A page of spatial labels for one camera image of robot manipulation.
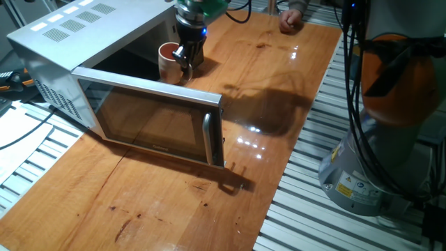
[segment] mug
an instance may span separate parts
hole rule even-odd
[[[167,84],[177,84],[183,76],[183,71],[179,63],[176,63],[172,52],[177,50],[178,43],[165,43],[158,49],[158,66],[160,67],[161,82]]]

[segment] microwave oven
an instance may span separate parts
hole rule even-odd
[[[158,82],[175,12],[160,0],[78,0],[8,40],[44,99],[103,139],[222,168],[222,96]]]

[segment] wooden tabletop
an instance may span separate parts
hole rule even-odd
[[[244,19],[246,13],[234,13]],[[208,27],[190,88],[223,95],[225,170],[86,133],[0,220],[9,250],[251,250],[341,31]]]

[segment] aluminum slat floor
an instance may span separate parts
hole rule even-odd
[[[342,41],[340,38],[254,250],[432,248],[429,239],[422,236],[423,212],[410,208],[399,219],[355,215],[339,208],[321,189],[318,180],[321,160],[349,127]]]
[[[48,104],[17,105],[26,115],[42,121],[49,114]],[[47,121],[53,125],[42,144],[0,185],[0,219],[28,192],[28,190],[56,163],[56,161],[84,134],[70,122],[53,114]]]

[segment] orange object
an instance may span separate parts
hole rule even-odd
[[[384,35],[379,40],[403,40],[403,36]],[[379,78],[386,65],[378,55],[364,52],[362,65],[362,99],[371,117],[389,126],[408,127],[420,124],[439,105],[438,85],[429,56],[413,57],[395,87],[385,97],[364,94]]]
[[[33,84],[33,83],[34,83],[34,80],[30,79],[30,80],[23,82],[22,84],[29,85],[29,84]]]

